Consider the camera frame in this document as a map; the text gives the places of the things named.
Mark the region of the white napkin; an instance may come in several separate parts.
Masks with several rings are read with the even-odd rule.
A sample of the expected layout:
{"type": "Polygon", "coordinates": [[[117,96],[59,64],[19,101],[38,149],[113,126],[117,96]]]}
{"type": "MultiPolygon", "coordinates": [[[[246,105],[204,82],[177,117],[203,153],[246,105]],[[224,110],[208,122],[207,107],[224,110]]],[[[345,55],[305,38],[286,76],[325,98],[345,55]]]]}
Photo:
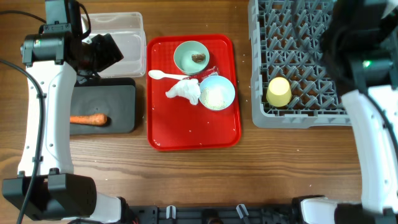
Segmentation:
{"type": "Polygon", "coordinates": [[[180,80],[165,95],[167,98],[183,97],[191,105],[197,105],[201,95],[199,82],[197,79],[180,80]]]}

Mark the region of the red snack wrapper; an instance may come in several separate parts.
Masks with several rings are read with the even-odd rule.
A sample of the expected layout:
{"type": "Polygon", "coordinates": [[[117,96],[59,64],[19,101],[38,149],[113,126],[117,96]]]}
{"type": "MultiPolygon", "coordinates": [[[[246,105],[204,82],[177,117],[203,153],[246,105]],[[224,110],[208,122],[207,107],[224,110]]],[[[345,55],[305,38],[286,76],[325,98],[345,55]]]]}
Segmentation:
{"type": "Polygon", "coordinates": [[[192,79],[197,79],[199,83],[201,83],[204,79],[211,77],[211,76],[216,76],[219,74],[219,70],[217,66],[211,67],[209,69],[206,69],[203,72],[197,73],[195,75],[191,75],[188,77],[185,77],[184,80],[192,80],[192,79]]]}

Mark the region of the white rice pile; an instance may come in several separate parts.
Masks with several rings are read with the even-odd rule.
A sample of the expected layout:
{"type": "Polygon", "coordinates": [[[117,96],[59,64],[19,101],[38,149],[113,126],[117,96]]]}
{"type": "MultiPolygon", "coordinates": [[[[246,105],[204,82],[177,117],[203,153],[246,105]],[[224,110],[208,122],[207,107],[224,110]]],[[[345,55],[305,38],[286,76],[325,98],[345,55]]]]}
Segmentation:
{"type": "Polygon", "coordinates": [[[206,87],[200,96],[201,103],[210,110],[223,110],[227,107],[227,102],[223,92],[217,88],[206,87]]]}

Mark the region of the light blue bowl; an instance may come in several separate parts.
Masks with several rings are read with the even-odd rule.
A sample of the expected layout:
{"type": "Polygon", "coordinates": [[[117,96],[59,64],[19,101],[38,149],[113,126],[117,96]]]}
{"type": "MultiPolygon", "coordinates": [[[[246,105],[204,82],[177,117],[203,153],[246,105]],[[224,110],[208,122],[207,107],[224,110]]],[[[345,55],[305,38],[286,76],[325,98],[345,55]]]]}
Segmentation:
{"type": "Polygon", "coordinates": [[[219,75],[205,78],[200,83],[200,91],[200,103],[212,111],[225,110],[232,105],[236,96],[236,90],[231,81],[219,75]]]}

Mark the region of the yellow cup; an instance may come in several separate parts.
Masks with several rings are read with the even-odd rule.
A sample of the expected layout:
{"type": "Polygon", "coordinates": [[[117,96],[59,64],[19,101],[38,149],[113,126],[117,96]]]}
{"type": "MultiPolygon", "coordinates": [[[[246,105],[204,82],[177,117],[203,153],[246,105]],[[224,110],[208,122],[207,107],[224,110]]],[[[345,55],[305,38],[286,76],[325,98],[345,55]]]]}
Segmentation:
{"type": "Polygon", "coordinates": [[[266,93],[268,103],[275,107],[287,105],[292,98],[290,83],[283,77],[276,77],[269,82],[266,93]]]}

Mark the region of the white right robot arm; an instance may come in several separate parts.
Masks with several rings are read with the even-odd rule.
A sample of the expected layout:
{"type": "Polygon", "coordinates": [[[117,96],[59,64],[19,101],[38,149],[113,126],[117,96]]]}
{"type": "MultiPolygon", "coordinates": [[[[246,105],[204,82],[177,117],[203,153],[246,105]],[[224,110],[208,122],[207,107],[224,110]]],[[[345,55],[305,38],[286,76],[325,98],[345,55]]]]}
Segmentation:
{"type": "Polygon", "coordinates": [[[320,65],[334,79],[351,121],[361,169],[361,200],[298,200],[302,223],[397,222],[396,1],[336,1],[320,37],[320,65]]]}

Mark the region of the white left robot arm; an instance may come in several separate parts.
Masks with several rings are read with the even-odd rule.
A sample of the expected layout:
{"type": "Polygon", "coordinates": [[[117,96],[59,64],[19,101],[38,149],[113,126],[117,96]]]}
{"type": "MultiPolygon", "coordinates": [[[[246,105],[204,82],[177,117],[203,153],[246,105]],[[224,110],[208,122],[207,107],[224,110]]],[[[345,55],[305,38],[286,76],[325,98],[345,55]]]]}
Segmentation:
{"type": "Polygon", "coordinates": [[[101,194],[91,177],[74,173],[69,119],[76,76],[100,72],[123,57],[110,34],[90,43],[83,38],[70,31],[25,38],[19,68],[29,86],[24,152],[17,177],[3,181],[2,195],[34,221],[137,223],[124,198],[101,194]]]}

